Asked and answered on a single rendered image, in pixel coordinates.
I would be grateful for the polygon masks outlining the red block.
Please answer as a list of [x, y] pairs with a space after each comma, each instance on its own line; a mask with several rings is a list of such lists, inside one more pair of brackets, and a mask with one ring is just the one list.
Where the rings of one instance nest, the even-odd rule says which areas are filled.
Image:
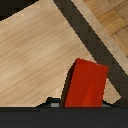
[[108, 67], [77, 59], [65, 107], [101, 107]]

